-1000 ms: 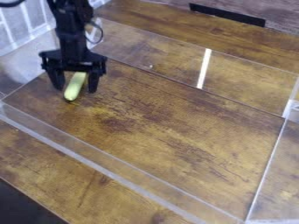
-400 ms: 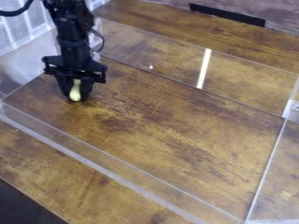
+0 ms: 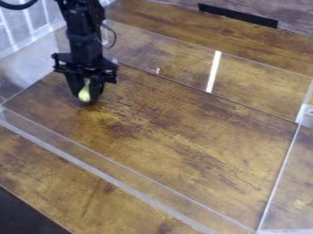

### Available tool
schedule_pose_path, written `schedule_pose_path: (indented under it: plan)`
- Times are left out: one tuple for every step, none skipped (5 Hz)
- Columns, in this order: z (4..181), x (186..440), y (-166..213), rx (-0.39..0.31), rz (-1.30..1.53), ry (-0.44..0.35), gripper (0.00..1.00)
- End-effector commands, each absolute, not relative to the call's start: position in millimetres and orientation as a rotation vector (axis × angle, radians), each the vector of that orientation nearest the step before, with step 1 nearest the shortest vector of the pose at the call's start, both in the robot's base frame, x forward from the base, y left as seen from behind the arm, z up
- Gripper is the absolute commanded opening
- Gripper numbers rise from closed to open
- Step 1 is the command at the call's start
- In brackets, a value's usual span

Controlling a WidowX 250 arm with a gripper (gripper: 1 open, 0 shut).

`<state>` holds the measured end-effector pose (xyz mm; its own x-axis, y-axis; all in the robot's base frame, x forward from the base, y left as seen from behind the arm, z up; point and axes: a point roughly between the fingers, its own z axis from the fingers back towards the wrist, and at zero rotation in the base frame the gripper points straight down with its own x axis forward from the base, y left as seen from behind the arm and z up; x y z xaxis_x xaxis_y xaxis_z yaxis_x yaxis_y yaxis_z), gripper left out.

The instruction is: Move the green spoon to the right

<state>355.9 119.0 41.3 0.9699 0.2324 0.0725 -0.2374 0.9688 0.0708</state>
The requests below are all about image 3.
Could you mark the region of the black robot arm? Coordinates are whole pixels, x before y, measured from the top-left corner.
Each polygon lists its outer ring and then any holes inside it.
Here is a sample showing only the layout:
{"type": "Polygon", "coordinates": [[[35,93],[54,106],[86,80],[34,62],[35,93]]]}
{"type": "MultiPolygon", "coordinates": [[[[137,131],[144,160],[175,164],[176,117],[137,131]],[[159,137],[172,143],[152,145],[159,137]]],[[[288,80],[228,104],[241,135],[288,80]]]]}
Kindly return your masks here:
{"type": "Polygon", "coordinates": [[[101,29],[105,9],[98,0],[54,0],[65,21],[68,53],[53,53],[53,71],[62,73],[72,95],[94,103],[105,83],[117,82],[118,65],[102,55],[101,29]]]}

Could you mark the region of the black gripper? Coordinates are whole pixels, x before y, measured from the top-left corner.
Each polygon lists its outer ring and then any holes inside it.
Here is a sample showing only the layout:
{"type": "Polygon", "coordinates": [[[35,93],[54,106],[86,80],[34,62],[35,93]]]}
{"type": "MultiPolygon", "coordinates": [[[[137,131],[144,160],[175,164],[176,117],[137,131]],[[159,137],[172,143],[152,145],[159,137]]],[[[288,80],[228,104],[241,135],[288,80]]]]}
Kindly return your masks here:
{"type": "Polygon", "coordinates": [[[82,36],[65,31],[65,37],[69,50],[50,55],[54,62],[53,71],[64,74],[74,97],[84,87],[84,80],[89,79],[90,102],[97,102],[104,83],[117,82],[118,65],[102,56],[97,32],[82,36]]]}

